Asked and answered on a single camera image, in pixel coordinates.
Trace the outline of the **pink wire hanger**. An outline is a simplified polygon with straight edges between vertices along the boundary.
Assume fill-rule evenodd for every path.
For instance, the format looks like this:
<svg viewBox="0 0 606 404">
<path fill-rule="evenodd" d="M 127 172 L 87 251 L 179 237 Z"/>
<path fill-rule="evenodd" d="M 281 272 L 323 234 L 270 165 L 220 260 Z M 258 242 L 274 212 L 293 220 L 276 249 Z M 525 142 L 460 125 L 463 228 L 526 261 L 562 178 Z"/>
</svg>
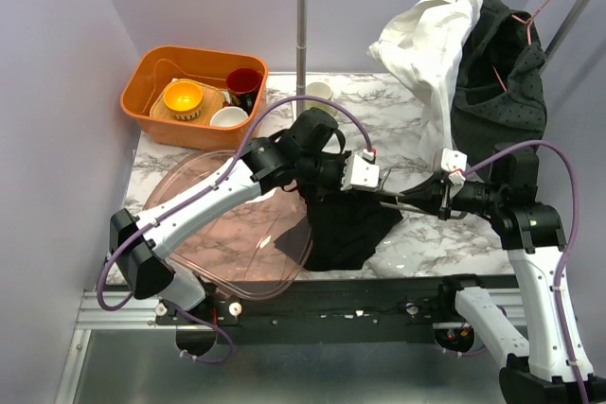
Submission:
<svg viewBox="0 0 606 404">
<path fill-rule="evenodd" d="M 541 11 L 551 2 L 552 0 L 545 0 L 527 19 L 523 20 L 516 14 L 512 14 L 511 18 L 519 24 L 522 24 L 526 27 L 526 41 L 528 45 L 532 44 L 532 32 L 531 29 L 537 16 L 541 13 Z"/>
</svg>

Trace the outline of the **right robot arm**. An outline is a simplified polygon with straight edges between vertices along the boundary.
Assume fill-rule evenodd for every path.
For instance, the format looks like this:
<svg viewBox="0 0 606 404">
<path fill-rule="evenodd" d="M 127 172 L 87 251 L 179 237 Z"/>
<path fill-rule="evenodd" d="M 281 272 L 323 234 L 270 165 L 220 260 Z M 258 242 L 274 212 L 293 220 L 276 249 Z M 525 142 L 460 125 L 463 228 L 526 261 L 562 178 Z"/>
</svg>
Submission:
<svg viewBox="0 0 606 404">
<path fill-rule="evenodd" d="M 579 199 L 572 199 L 566 233 L 558 211 L 536 200 L 538 147 L 553 146 L 544 140 L 502 144 L 469 169 L 443 168 L 395 199 L 441 220 L 453 211 L 475 214 L 500 238 L 521 295 L 525 335 L 472 276 L 445 279 L 435 301 L 442 318 L 462 317 L 488 348 L 506 402 L 602 403 L 605 380 L 584 350 L 567 283 Z"/>
</svg>

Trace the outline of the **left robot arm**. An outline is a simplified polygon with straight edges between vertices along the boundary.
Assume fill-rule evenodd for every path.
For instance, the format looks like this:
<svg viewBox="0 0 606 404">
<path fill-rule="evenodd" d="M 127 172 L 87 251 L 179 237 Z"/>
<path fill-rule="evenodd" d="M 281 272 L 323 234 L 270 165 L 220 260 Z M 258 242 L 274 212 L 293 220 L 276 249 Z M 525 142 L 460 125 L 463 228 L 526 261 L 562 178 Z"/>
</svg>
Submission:
<svg viewBox="0 0 606 404">
<path fill-rule="evenodd" d="M 245 138 L 235 155 L 201 182 L 137 215 L 123 208 L 109 221 L 108 267 L 118 266 L 131 296 L 163 295 L 191 324 L 202 322 L 210 302 L 200 280 L 169 256 L 186 239 L 221 215 L 291 182 L 339 188 L 346 155 L 326 153 L 337 121 L 311 108 L 293 125 L 268 137 Z"/>
</svg>

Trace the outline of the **plain black garment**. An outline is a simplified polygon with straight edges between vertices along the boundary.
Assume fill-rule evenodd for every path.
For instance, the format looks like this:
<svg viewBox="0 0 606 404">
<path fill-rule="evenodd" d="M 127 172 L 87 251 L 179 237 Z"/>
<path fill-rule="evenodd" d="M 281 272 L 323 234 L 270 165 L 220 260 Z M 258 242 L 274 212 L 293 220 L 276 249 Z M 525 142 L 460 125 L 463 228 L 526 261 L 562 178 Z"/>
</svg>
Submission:
<svg viewBox="0 0 606 404">
<path fill-rule="evenodd" d="M 303 268 L 310 272 L 355 271 L 376 253 L 376 247 L 402 221 L 396 209 L 381 205 L 373 193 L 327 191 L 299 184 L 306 217 L 275 240 L 279 251 L 292 259 L 309 248 Z"/>
</svg>

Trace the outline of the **white skirt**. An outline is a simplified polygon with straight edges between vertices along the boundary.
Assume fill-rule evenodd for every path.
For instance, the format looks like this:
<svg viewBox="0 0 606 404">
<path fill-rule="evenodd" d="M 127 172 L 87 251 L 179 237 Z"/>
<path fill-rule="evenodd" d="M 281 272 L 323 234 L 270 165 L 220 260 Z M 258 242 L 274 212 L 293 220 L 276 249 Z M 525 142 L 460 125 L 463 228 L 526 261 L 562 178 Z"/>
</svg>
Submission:
<svg viewBox="0 0 606 404">
<path fill-rule="evenodd" d="M 421 103 L 417 152 L 428 165 L 437 152 L 454 147 L 450 110 L 458 68 L 482 5 L 483 0 L 419 0 L 393 17 L 367 50 Z"/>
</svg>

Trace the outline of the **black dotted garment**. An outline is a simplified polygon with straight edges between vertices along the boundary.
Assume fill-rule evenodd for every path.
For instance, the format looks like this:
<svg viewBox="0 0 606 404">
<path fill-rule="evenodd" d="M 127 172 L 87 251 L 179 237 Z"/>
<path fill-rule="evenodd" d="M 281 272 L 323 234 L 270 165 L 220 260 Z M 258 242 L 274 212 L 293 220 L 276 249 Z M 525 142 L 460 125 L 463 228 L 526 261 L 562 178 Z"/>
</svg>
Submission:
<svg viewBox="0 0 606 404">
<path fill-rule="evenodd" d="M 546 55 L 529 18 L 501 0 L 482 0 L 480 18 L 463 45 L 451 131 L 470 166 L 492 156 L 498 144 L 544 136 Z"/>
</svg>

